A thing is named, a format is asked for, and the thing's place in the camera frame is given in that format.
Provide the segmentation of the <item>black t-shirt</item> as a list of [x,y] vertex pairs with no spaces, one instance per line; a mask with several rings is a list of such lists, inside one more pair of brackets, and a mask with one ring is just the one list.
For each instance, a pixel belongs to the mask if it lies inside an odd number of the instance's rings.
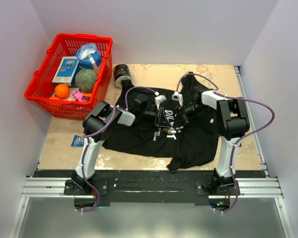
[[[203,86],[193,75],[182,80],[184,105],[189,104],[194,86]],[[152,88],[165,95],[163,103],[165,114],[171,123],[176,117],[176,101],[171,99],[172,90]],[[145,88],[135,88],[127,94],[127,102],[131,103],[138,94],[145,94],[154,104],[154,93]],[[189,117],[185,126],[174,127],[171,132],[154,125],[152,119],[140,117],[132,126],[116,125],[110,137],[103,143],[108,150],[133,155],[151,157],[172,157],[167,165],[170,171],[202,166],[214,160],[217,152],[219,134],[216,128],[216,111],[204,106],[203,109]]]

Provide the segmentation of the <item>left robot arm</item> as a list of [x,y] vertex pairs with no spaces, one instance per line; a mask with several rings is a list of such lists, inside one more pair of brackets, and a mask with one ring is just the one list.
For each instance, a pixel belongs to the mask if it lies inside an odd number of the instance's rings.
[[161,126],[162,104],[166,100],[164,95],[155,92],[153,105],[149,105],[149,99],[144,94],[137,95],[131,103],[126,102],[124,108],[101,101],[83,121],[83,151],[67,186],[72,186],[73,190],[81,194],[97,191],[96,185],[92,182],[95,175],[94,166],[100,148],[110,137],[114,126],[132,126],[141,116],[148,116],[155,125]]

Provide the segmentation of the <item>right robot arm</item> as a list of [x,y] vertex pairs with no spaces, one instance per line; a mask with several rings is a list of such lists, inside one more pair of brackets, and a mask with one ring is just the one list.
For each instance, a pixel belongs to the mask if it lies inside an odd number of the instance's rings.
[[196,113],[202,105],[216,111],[216,127],[221,136],[220,156],[211,182],[203,186],[203,190],[222,195],[231,187],[237,187],[235,182],[237,153],[242,137],[250,129],[243,98],[230,99],[220,95],[215,90],[204,90],[201,87],[196,87],[194,102],[190,106],[183,104],[182,94],[178,91],[172,94],[172,100],[178,102],[176,109],[181,125],[188,124],[189,116]]

